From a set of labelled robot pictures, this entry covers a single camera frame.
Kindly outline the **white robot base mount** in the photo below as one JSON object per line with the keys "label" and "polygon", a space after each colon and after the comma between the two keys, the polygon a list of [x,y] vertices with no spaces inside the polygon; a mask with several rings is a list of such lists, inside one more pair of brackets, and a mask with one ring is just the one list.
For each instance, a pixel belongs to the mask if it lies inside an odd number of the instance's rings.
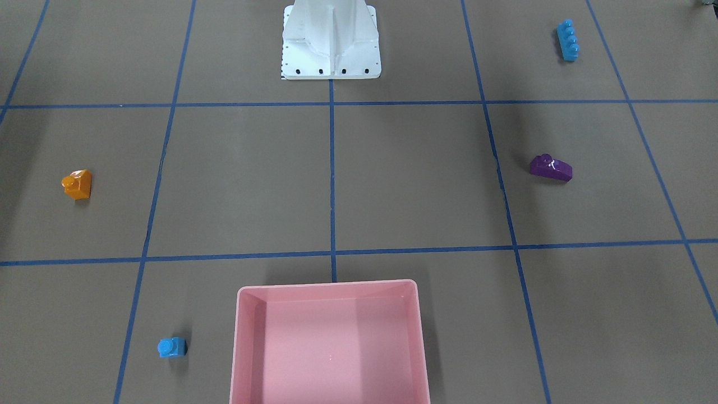
{"label": "white robot base mount", "polygon": [[284,8],[283,17],[282,79],[380,77],[375,7],[364,1],[295,1]]}

